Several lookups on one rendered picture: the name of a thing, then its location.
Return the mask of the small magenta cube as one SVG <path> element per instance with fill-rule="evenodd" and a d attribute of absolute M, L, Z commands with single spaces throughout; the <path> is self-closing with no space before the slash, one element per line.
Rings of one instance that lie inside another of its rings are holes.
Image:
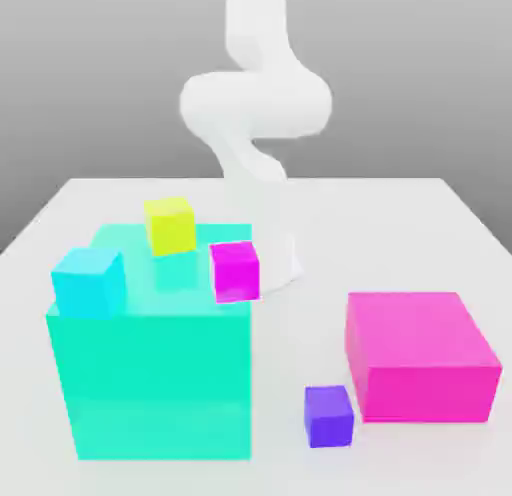
<path fill-rule="evenodd" d="M 209 254 L 217 303 L 260 299 L 260 263 L 251 241 L 210 244 Z"/>

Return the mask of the large turquoise box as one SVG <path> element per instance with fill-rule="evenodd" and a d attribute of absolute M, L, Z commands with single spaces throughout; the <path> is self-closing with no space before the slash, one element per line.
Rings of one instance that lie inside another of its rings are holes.
<path fill-rule="evenodd" d="M 219 304 L 209 248 L 249 225 L 204 223 L 193 252 L 156 258 L 141 224 L 105 224 L 94 248 L 122 254 L 127 302 L 108 320 L 46 315 L 81 460 L 247 460 L 251 306 Z"/>

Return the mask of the large pink box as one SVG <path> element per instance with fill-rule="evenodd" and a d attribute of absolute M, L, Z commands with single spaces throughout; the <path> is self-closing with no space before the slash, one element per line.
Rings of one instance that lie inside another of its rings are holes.
<path fill-rule="evenodd" d="M 365 423 L 484 423 L 502 364 L 455 292 L 351 292 L 345 352 Z"/>

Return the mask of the small purple cube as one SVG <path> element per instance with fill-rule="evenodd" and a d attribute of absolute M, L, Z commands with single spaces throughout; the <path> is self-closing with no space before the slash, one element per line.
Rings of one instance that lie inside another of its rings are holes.
<path fill-rule="evenodd" d="M 354 411 L 343 385 L 306 386 L 304 424 L 311 448 L 352 444 Z"/>

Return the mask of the small yellow cube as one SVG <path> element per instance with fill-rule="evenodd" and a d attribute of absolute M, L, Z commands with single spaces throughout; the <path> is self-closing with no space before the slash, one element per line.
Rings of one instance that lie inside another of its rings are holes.
<path fill-rule="evenodd" d="M 184 197 L 168 197 L 144 202 L 146 232 L 155 257 L 196 249 L 194 211 Z"/>

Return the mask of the small cyan cube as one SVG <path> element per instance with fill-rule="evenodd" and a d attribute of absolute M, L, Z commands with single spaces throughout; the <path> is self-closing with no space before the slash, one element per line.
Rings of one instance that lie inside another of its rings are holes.
<path fill-rule="evenodd" d="M 62 317 L 110 319 L 124 310 L 125 269 L 117 249 L 73 248 L 52 269 L 51 280 Z"/>

